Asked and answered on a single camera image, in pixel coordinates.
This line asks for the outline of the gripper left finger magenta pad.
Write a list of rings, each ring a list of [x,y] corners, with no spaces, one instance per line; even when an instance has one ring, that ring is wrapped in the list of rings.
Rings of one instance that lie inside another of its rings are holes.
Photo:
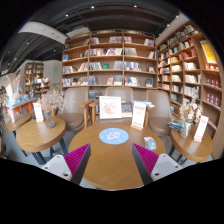
[[[42,167],[42,169],[79,185],[90,155],[91,147],[89,144],[86,144],[65,156],[54,156]]]

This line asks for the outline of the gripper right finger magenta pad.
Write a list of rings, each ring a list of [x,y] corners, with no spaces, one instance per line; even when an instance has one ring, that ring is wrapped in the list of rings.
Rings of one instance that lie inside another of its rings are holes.
[[[144,185],[182,169],[169,155],[158,155],[135,143],[132,144],[132,155]]]

